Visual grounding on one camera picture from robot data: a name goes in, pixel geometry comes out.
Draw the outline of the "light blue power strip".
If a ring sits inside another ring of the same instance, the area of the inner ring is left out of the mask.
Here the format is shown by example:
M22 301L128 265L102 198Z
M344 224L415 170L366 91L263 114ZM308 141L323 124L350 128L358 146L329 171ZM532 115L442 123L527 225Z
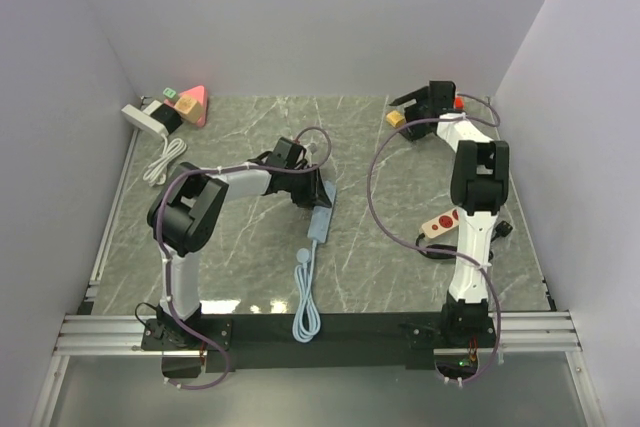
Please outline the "light blue power strip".
M325 192L331 201L330 207L316 206L313 208L307 237L311 241L324 244L327 241L333 207L336 203L336 186L330 182L324 182Z

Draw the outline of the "small orange cube adapter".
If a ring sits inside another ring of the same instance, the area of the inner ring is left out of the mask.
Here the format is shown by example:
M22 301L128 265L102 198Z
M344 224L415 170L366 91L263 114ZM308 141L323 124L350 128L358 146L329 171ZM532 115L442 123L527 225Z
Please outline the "small orange cube adapter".
M401 127L406 123L406 119L402 113L397 110L390 111L386 114L386 121L394 129Z

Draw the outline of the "black cube plug adapter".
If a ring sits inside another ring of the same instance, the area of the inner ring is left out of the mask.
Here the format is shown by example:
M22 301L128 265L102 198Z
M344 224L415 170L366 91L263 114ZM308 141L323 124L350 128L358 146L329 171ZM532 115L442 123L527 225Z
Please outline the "black cube plug adapter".
M183 124L183 119L178 112L165 103L159 104L150 116L163 126L165 136L173 134Z

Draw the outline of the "white power strip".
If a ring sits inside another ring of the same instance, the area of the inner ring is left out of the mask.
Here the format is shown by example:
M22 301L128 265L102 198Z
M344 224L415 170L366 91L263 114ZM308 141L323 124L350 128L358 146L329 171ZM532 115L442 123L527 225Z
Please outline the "white power strip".
M143 109L127 104L121 109L121 113L133 126L152 136L162 139L169 136L168 129L162 122L151 116L151 114L155 113L161 106L162 103L158 100L152 101Z

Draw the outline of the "beige red power strip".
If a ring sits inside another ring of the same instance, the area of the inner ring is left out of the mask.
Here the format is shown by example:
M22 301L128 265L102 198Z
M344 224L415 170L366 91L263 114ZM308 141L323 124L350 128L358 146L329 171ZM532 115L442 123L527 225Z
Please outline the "beige red power strip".
M459 215L456 208L451 208L436 217L424 222L420 233L427 239L436 239L446 233L454 231L459 226Z

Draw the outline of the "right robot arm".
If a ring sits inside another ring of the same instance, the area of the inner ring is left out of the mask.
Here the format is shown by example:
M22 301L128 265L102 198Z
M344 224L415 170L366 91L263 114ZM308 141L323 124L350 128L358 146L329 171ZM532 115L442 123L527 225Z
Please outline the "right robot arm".
M508 199L510 161L509 145L481 132L456 100L454 82L431 81L390 103L403 109L392 125L405 127L405 139L434 134L454 151L450 198L458 215L456 263L438 324L440 337L452 346L493 328L485 275L498 214Z

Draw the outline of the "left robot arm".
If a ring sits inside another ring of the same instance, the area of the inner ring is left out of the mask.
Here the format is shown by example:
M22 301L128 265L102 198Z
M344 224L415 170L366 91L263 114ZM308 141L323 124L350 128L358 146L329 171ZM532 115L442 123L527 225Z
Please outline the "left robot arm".
M199 252L209 242L223 206L285 192L304 209L331 208L334 195L299 142L280 138L274 149L241 164L204 168L180 163L147 214L163 267L160 313L171 318L164 336L176 348L200 335Z

